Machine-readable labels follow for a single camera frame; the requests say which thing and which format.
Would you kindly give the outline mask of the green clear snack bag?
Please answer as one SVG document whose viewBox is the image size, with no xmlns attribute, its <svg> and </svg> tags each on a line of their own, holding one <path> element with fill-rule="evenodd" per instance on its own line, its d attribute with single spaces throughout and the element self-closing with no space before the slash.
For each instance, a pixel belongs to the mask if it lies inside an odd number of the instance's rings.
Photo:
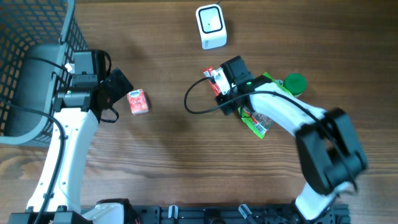
<svg viewBox="0 0 398 224">
<path fill-rule="evenodd" d="M 270 78 L 278 84 L 281 89 L 283 89 L 286 93 L 295 96 L 289 88 L 284 86 L 285 81 L 288 80 L 288 75 L 285 80 L 276 80 L 272 76 L 270 76 L 267 72 L 263 74 L 265 77 Z M 263 139 L 267 134 L 270 127 L 273 125 L 274 121 L 269 117 L 259 114 L 257 112 L 250 111 L 249 108 L 243 106 L 238 109 L 239 115 L 241 116 L 241 120 L 246 126 L 260 139 Z"/>
</svg>

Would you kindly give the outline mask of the red stick sachet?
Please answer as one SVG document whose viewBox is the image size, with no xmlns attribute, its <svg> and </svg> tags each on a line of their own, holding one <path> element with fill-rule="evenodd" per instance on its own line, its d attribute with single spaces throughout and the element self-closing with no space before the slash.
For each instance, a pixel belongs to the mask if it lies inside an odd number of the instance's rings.
<svg viewBox="0 0 398 224">
<path fill-rule="evenodd" d="M 208 81 L 211 89 L 213 90 L 214 94 L 218 96 L 221 93 L 221 90 L 215 80 L 217 76 L 217 71 L 212 66 L 210 66 L 204 69 L 203 74 L 205 77 L 209 78 Z"/>
</svg>

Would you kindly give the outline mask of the green-lid seasoning jar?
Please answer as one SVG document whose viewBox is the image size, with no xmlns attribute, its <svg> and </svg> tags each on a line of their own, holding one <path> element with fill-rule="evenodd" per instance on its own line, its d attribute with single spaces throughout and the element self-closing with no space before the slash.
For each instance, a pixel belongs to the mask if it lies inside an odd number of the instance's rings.
<svg viewBox="0 0 398 224">
<path fill-rule="evenodd" d="M 284 80 L 276 80 L 282 89 L 298 98 L 307 89 L 307 79 L 300 73 L 291 73 Z"/>
</svg>

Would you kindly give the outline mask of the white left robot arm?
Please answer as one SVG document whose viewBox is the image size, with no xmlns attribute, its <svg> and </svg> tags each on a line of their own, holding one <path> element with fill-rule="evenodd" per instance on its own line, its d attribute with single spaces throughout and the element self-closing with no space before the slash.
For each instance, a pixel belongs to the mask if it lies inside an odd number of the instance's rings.
<svg viewBox="0 0 398 224">
<path fill-rule="evenodd" d="M 133 89 L 102 50 L 78 50 L 68 83 L 55 94 L 54 128 L 44 168 L 25 212 L 9 223 L 127 223 L 134 210 L 127 199 L 103 200 L 81 212 L 80 190 L 88 149 L 104 110 Z"/>
</svg>

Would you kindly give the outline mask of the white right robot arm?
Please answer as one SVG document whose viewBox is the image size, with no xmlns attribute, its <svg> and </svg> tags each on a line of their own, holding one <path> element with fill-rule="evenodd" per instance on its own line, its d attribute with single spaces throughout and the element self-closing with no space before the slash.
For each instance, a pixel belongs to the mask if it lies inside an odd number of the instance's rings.
<svg viewBox="0 0 398 224">
<path fill-rule="evenodd" d="M 224 114 L 246 107 L 269 117 L 295 138 L 306 180 L 295 207 L 306 221 L 320 218 L 368 168 L 351 119 L 342 109 L 327 111 L 300 101 L 270 75 L 255 77 L 240 56 L 209 75 L 220 91 L 216 102 Z"/>
</svg>

